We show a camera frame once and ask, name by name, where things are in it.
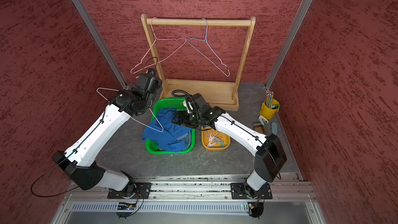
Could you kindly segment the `royal blue tank top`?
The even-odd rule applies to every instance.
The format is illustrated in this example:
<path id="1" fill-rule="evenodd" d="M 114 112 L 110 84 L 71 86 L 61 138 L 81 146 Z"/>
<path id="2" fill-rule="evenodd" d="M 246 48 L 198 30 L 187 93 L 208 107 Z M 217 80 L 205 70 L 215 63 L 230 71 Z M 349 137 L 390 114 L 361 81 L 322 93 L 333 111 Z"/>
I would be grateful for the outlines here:
<path id="1" fill-rule="evenodd" d="M 162 108 L 154 120 L 148 124 L 143 132 L 142 141 L 148 139 L 157 143 L 162 151 L 180 152 L 191 146 L 191 128 L 176 125 L 172 119 L 177 109 Z"/>

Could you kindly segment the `white clothespin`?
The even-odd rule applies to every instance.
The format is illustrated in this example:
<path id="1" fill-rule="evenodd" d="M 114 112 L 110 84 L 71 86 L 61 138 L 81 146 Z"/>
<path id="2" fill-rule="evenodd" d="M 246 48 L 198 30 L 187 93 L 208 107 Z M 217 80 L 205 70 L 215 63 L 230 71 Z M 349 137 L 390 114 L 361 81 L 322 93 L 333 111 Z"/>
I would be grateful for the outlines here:
<path id="1" fill-rule="evenodd" d="M 213 147 L 213 146 L 215 146 L 216 144 L 219 144 L 219 143 L 220 143 L 219 141 L 211 141 L 211 142 L 209 142 L 207 144 L 207 147 Z"/>

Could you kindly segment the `pink wire hanger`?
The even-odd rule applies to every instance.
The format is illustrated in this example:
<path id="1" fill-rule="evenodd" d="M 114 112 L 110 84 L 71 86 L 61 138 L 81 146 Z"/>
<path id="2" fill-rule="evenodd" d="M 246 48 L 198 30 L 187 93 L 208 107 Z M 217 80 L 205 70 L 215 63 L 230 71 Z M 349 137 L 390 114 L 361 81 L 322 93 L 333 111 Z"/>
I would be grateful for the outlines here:
<path id="1" fill-rule="evenodd" d="M 143 24 L 143 27 L 145 29 L 145 33 L 146 33 L 148 42 L 150 44 L 150 47 L 149 47 L 148 51 L 142 57 L 140 63 L 136 64 L 130 70 L 131 74 L 136 74 L 138 72 L 141 72 L 142 70 L 144 70 L 146 68 L 150 68 L 153 65 L 155 66 L 155 68 L 159 68 L 159 66 L 158 66 L 159 63 L 161 63 L 161 62 L 167 60 L 168 58 L 170 58 L 174 53 L 176 53 L 181 47 L 183 47 L 187 43 L 187 40 L 185 38 L 161 38 L 161 39 L 157 38 L 156 34 L 154 33 L 153 26 L 152 26 L 152 22 L 153 22 L 153 20 L 155 18 L 151 18 L 150 19 L 150 23 L 148 24 L 147 23 L 148 16 L 147 16 L 147 14 L 143 13 L 141 19 L 142 19 L 142 24 Z M 173 51 L 168 57 L 164 58 L 163 60 L 160 60 L 159 54 L 158 54 L 158 51 L 157 51 L 157 47 L 155 45 L 156 42 L 157 41 L 171 41 L 171 40 L 173 40 L 173 41 L 184 40 L 184 42 L 175 51 Z M 145 65 L 141 69 L 135 70 L 138 66 L 143 65 L 143 61 L 144 61 L 145 57 L 149 54 L 149 52 L 151 52 L 151 54 L 152 54 L 153 63 L 150 64 L 150 65 Z"/>

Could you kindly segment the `blue wire hanger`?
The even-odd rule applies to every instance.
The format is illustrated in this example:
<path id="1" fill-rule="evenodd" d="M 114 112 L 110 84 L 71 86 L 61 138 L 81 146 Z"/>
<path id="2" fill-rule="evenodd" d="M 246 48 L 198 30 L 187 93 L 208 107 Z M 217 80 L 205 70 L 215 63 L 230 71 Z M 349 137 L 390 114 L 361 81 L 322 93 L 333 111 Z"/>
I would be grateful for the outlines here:
<path id="1" fill-rule="evenodd" d="M 214 51 L 210 43 L 208 42 L 208 30 L 209 24 L 205 18 L 201 21 L 205 24 L 205 34 L 203 37 L 191 37 L 186 36 L 185 40 L 187 44 L 193 48 L 199 55 L 201 55 L 206 61 L 208 61 L 213 67 L 215 67 L 223 76 L 229 78 L 231 72 L 227 64 L 220 58 L 220 56 Z"/>

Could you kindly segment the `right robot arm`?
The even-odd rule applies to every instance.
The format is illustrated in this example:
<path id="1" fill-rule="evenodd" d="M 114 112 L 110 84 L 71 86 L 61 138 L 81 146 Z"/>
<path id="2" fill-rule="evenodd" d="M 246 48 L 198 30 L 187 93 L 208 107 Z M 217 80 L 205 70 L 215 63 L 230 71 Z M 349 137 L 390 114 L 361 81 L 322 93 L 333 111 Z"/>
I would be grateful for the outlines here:
<path id="1" fill-rule="evenodd" d="M 225 110 L 217 106 L 211 107 L 199 93 L 191 95 L 183 90 L 174 90 L 172 96 L 183 97 L 186 104 L 184 111 L 177 112 L 172 120 L 173 124 L 224 133 L 254 156 L 254 169 L 243 183 L 247 197 L 257 198 L 265 184 L 279 178 L 280 170 L 287 162 L 287 156 L 278 136 L 250 129 Z"/>

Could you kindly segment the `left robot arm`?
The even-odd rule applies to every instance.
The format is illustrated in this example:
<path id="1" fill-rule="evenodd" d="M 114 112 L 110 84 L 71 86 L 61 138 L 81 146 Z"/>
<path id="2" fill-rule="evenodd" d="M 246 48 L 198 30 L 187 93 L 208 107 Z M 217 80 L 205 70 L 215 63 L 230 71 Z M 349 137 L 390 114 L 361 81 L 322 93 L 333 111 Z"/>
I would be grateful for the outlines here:
<path id="1" fill-rule="evenodd" d="M 162 80 L 155 74 L 151 68 L 139 75 L 137 83 L 117 90 L 88 131 L 66 151 L 57 151 L 53 155 L 53 161 L 82 190 L 104 187 L 121 193 L 125 198 L 136 193 L 131 176 L 99 167 L 96 157 L 124 123 L 152 106 L 157 90 L 162 86 Z"/>

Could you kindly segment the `green plastic basket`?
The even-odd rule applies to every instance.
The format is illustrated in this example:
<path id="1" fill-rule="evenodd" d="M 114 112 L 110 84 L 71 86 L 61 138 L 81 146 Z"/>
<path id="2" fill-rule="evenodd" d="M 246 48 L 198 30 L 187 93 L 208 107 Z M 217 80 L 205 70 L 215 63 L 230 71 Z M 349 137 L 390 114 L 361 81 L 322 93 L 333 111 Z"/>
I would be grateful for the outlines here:
<path id="1" fill-rule="evenodd" d="M 175 108 L 175 109 L 177 109 L 177 112 L 185 110 L 186 107 L 183 105 L 183 101 L 184 101 L 183 98 L 168 98 L 168 99 L 159 100 L 154 105 L 151 122 L 157 116 L 158 111 L 162 108 Z M 153 155 L 187 154 L 194 148 L 195 130 L 194 129 L 191 130 L 191 146 L 188 149 L 186 149 L 184 151 L 180 151 L 180 152 L 162 151 L 158 148 L 157 143 L 150 139 L 146 140 L 145 142 L 146 142 L 147 151 Z"/>

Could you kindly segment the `wooden clothes rack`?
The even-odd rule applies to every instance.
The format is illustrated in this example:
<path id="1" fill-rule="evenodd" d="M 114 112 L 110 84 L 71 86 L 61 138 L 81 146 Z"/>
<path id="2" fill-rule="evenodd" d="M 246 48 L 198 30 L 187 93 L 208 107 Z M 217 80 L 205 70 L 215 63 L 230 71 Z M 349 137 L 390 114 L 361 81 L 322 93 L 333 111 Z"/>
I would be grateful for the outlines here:
<path id="1" fill-rule="evenodd" d="M 219 106 L 227 111 L 238 111 L 239 97 L 238 88 L 243 74 L 245 62 L 247 59 L 252 35 L 254 32 L 256 18 L 251 17 L 248 20 L 208 20 L 209 27 L 247 27 L 247 34 L 244 42 L 243 51 L 240 58 L 237 77 L 234 83 L 166 79 L 162 70 L 161 63 L 158 64 L 157 72 L 163 81 L 160 99 L 170 98 L 172 91 L 182 89 L 188 93 L 200 93 L 211 106 Z M 168 19 L 155 18 L 152 26 L 205 26 L 201 19 Z"/>

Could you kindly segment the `yellow plastic tray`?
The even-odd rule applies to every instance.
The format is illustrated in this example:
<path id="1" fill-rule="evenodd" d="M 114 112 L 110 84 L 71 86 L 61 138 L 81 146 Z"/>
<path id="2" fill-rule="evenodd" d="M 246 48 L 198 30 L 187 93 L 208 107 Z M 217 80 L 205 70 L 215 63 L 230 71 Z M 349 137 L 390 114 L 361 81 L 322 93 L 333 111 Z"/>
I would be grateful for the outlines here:
<path id="1" fill-rule="evenodd" d="M 201 131 L 202 131 L 202 134 L 201 134 L 202 135 L 202 145 L 204 146 L 205 149 L 207 149 L 209 151 L 222 151 L 222 150 L 227 149 L 230 145 L 227 148 L 225 148 L 225 149 L 217 149 L 217 147 L 220 146 L 220 144 L 225 144 L 225 143 L 231 144 L 230 137 L 228 135 L 222 133 L 222 132 L 219 132 L 219 131 L 216 131 L 214 129 L 211 129 L 210 127 L 202 128 Z M 213 147 L 207 147 L 207 144 L 209 143 L 209 140 L 207 138 L 207 134 L 210 131 L 212 132 L 213 135 L 216 134 L 217 132 L 219 132 L 219 136 L 221 137 L 221 140 L 217 140 L 217 139 L 213 140 L 213 141 L 219 141 L 220 142 L 219 144 L 216 144 Z"/>

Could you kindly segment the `brown wooden brush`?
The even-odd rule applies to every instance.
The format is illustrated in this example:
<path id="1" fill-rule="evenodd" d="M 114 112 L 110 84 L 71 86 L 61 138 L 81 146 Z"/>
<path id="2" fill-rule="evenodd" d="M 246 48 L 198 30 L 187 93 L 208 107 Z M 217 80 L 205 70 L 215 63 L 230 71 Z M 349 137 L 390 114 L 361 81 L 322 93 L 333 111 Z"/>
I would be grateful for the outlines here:
<path id="1" fill-rule="evenodd" d="M 258 132 L 258 133 L 261 133 L 261 134 L 266 134 L 264 125 L 262 123 L 260 123 L 260 122 L 257 122 L 257 123 L 253 124 L 253 130 Z"/>

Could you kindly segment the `yellow pencil cup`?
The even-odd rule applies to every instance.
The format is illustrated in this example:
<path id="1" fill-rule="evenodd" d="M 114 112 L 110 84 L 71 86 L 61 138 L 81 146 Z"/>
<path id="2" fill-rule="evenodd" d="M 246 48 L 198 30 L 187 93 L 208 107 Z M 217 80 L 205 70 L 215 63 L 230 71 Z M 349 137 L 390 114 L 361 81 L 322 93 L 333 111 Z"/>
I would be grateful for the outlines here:
<path id="1" fill-rule="evenodd" d="M 279 111 L 281 104 L 274 98 L 274 92 L 267 91 L 266 98 L 262 103 L 260 115 L 266 120 L 270 120 Z"/>

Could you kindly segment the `grey-blue spatula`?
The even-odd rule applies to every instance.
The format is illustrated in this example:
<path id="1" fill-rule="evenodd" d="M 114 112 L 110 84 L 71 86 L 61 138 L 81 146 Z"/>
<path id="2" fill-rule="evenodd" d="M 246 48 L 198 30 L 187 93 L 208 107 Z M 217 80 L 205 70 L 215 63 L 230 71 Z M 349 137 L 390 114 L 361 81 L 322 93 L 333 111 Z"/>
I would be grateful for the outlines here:
<path id="1" fill-rule="evenodd" d="M 278 134 L 278 124 L 276 122 L 271 123 L 271 131 L 273 135 Z"/>

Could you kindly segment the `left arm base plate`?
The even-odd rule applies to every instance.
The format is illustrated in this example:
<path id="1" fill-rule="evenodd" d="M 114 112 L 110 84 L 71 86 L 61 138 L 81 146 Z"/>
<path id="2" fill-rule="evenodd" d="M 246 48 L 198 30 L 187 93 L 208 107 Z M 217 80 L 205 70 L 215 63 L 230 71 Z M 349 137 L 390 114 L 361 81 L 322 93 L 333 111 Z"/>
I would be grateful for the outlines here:
<path id="1" fill-rule="evenodd" d="M 108 199 L 137 200 L 139 197 L 148 199 L 152 183 L 128 183 L 121 191 L 110 189 Z"/>

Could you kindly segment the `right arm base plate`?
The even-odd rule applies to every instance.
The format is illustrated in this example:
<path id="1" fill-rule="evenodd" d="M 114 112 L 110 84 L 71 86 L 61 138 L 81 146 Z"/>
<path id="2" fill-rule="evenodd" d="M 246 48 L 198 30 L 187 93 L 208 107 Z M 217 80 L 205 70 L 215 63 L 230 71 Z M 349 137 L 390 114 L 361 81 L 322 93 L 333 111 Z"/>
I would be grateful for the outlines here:
<path id="1" fill-rule="evenodd" d="M 230 187 L 231 197 L 234 200 L 270 200 L 273 198 L 269 183 L 265 183 L 259 190 L 253 190 L 247 183 L 231 183 Z"/>

